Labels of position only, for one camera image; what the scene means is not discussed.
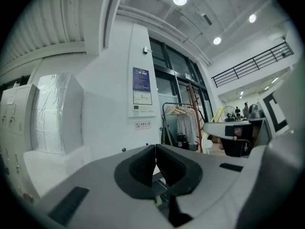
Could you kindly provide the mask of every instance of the yellow object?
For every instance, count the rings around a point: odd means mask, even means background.
[[[213,120],[217,117],[219,111],[220,111],[219,117],[218,117],[217,121],[215,121],[215,122],[219,122],[219,119],[220,119],[220,117],[221,117],[221,114],[222,114],[223,111],[224,111],[224,108],[219,108],[219,109],[218,109],[217,113],[214,115],[214,117],[213,117],[213,119],[211,120],[211,122],[213,122]]]

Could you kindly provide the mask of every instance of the white wall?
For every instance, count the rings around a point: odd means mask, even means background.
[[[228,101],[227,106],[232,106],[236,108],[236,106],[240,109],[241,114],[243,114],[242,109],[244,108],[245,102],[248,102],[248,107],[250,107],[252,104],[256,104],[258,102],[258,93],[254,93],[252,95],[243,96],[241,99]]]
[[[83,144],[90,147],[92,159],[99,159],[146,143],[160,143],[161,126],[157,86],[147,29],[127,21],[116,20],[111,43],[99,57],[73,53],[43,59],[32,82],[43,75],[72,72],[84,88],[82,110]],[[129,65],[128,62],[139,62]],[[128,118],[128,69],[149,70],[152,102],[157,117]],[[151,129],[135,130],[135,121],[151,121]]]
[[[20,65],[17,68],[14,68],[10,71],[7,71],[5,74],[0,76],[0,85],[16,80],[22,76],[30,75],[33,69],[40,63],[41,59],[37,59],[23,65]]]
[[[231,90],[243,87],[244,85],[260,80],[295,64],[304,52],[304,48],[297,31],[293,27],[289,28],[286,35],[286,41],[294,52],[293,55],[264,67],[259,71],[248,74],[238,80],[218,87],[215,90],[216,94],[224,94]],[[280,44],[281,42],[283,42],[281,39],[270,41],[266,35],[262,35],[257,38],[253,38],[248,42],[239,44],[220,55],[213,62],[213,64],[208,67],[209,75],[213,77],[216,74],[219,74],[265,50]]]

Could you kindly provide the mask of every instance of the black panel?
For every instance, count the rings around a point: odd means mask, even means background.
[[[48,216],[59,224],[66,226],[88,192],[87,188],[73,188]]]
[[[152,180],[155,166],[155,147],[150,145],[117,165],[114,171],[115,182],[132,198],[153,199],[155,196]]]
[[[160,180],[161,178],[163,178],[163,176],[162,176],[161,172],[158,172],[152,176],[152,181],[154,182],[154,181]]]
[[[172,76],[175,76],[174,71],[171,70],[171,69],[165,68],[165,67],[160,66],[160,65],[157,65],[157,64],[155,64],[155,63],[153,64],[153,67],[154,67],[154,69],[157,70],[157,71],[160,71],[160,72],[167,73],[167,74],[170,74],[170,75],[172,75]]]
[[[276,116],[275,116],[275,113],[270,105],[270,102],[271,100],[273,100],[275,102],[275,104],[277,104],[275,98],[273,97],[273,94],[270,94],[268,95],[266,98],[263,99],[267,109],[268,109],[268,112],[270,114],[270,117],[271,117],[271,120],[272,120],[272,124],[274,126],[274,130],[275,132],[278,132],[279,130],[283,129],[287,124],[287,121],[286,120],[283,120],[282,122],[278,123],[277,122],[277,119],[276,119]]]
[[[228,140],[224,138],[220,138],[223,147],[224,152],[227,156],[231,157],[241,157],[249,155],[252,147],[250,147],[249,144],[247,144],[247,149],[245,149],[245,141],[243,140]]]
[[[226,136],[234,136],[234,125],[226,125],[224,127],[224,134]]]
[[[159,144],[156,144],[156,160],[172,196],[192,193],[202,179],[199,164]]]
[[[168,220],[170,223],[172,223],[174,227],[179,227],[193,219],[188,214],[182,213],[180,211],[179,205],[177,203],[177,199],[174,196],[170,197],[169,209],[170,211],[169,211]]]
[[[204,18],[206,19],[206,21],[209,23],[209,25],[212,25],[211,20],[209,19],[209,17],[205,14]]]
[[[232,164],[228,164],[228,163],[222,163],[222,164],[220,164],[219,167],[228,169],[228,170],[238,171],[238,172],[241,172],[243,169],[242,166],[232,165]]]

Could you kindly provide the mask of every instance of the plastic-wrapped box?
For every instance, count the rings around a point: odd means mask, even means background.
[[[42,76],[33,103],[34,150],[68,154],[82,146],[83,88],[71,73]]]

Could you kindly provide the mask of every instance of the window frame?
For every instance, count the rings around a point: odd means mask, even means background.
[[[199,95],[200,95],[199,96],[200,100],[203,104],[204,117],[207,120],[207,113],[206,113],[206,109],[205,109],[205,105],[204,105],[204,100],[205,100],[206,96],[207,96],[207,100],[210,103],[211,111],[213,111],[213,110],[212,110],[212,105],[211,105],[209,95],[207,93],[207,89],[205,87],[202,75],[199,71],[199,68],[198,68],[197,64],[194,63],[193,61],[191,61],[188,57],[186,57],[183,54],[181,54],[180,52],[178,52],[177,50],[169,47],[164,42],[160,42],[160,41],[158,41],[154,38],[151,38],[151,37],[149,38],[149,40],[154,42],[154,43],[157,43],[157,44],[161,45],[164,60],[165,60],[165,64],[166,64],[166,67],[158,65],[156,63],[153,64],[154,69],[155,69],[156,77],[163,78],[163,79],[171,81],[171,84],[173,85],[173,92],[175,92],[175,94],[178,96],[178,101],[181,104],[183,102],[182,102],[182,98],[181,98],[179,84],[184,85],[184,86],[188,86],[188,84],[190,83],[192,87],[195,87],[195,88],[199,89],[198,92],[199,92]],[[186,66],[188,67],[188,70],[191,73],[192,79],[194,79],[193,81],[190,81],[190,80],[186,79],[185,75],[175,71],[175,69],[172,65],[172,62],[170,60],[169,54],[168,54],[168,50],[171,50],[172,52],[178,54],[179,56],[181,56],[185,59]]]

